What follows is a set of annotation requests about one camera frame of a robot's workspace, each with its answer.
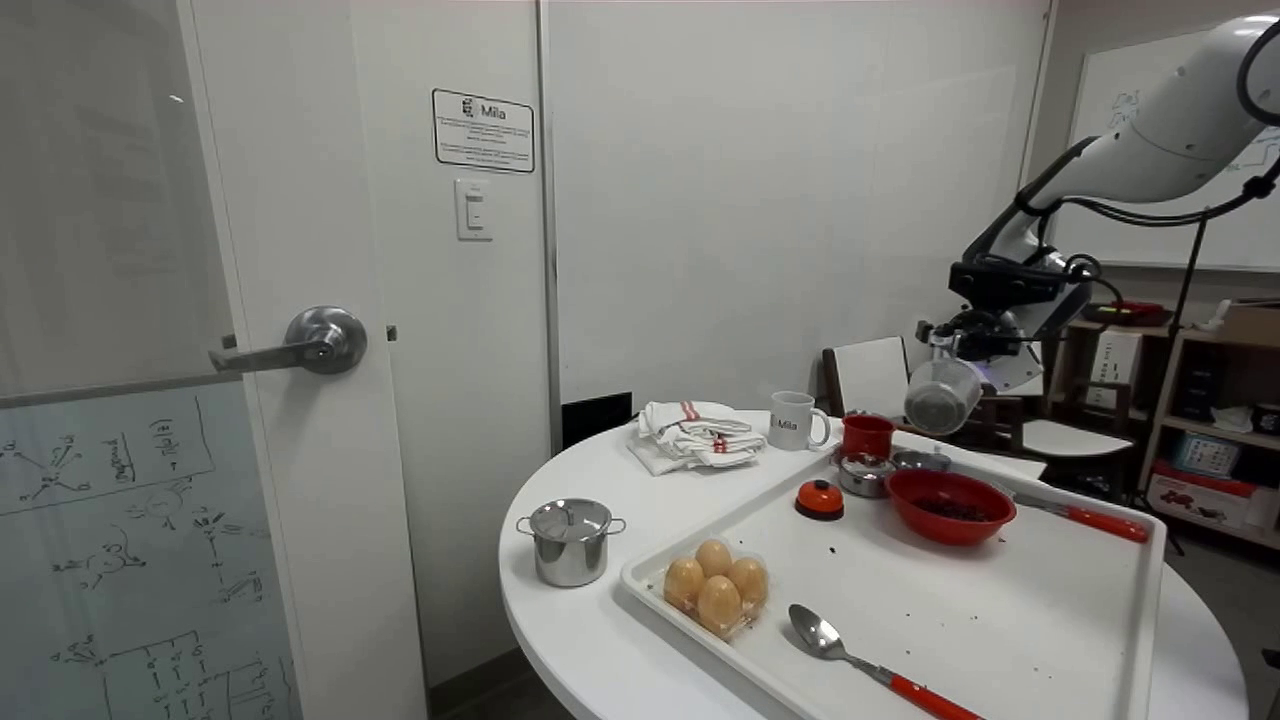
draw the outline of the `wall sign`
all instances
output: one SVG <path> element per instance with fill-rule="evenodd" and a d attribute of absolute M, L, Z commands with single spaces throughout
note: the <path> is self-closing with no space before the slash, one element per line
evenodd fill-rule
<path fill-rule="evenodd" d="M 528 103 L 492 97 L 430 92 L 436 103 L 436 158 L 497 172 L 531 172 L 535 118 Z"/>

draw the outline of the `red bowl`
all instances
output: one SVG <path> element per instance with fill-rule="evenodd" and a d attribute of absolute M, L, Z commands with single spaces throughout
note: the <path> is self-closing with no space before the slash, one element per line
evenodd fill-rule
<path fill-rule="evenodd" d="M 936 467 L 887 475 L 887 502 L 911 530 L 954 546 L 983 542 L 1016 516 L 1012 501 L 991 484 Z"/>

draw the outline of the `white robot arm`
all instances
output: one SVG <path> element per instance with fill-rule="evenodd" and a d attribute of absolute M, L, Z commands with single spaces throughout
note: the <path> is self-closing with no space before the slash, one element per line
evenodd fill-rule
<path fill-rule="evenodd" d="M 967 309 L 925 322 L 930 356 L 991 361 L 1024 350 L 1053 320 L 1078 313 L 1095 268 L 1072 268 L 1042 240 L 1042 220 L 1072 199 L 1158 205 L 1203 187 L 1269 122 L 1280 122 L 1280 17 L 1238 17 L 1211 27 L 1193 60 L 1120 126 L 1078 139 L 1042 167 L 953 262 L 946 288 Z M 936 392 L 909 396 L 917 426 L 954 426 Z"/>

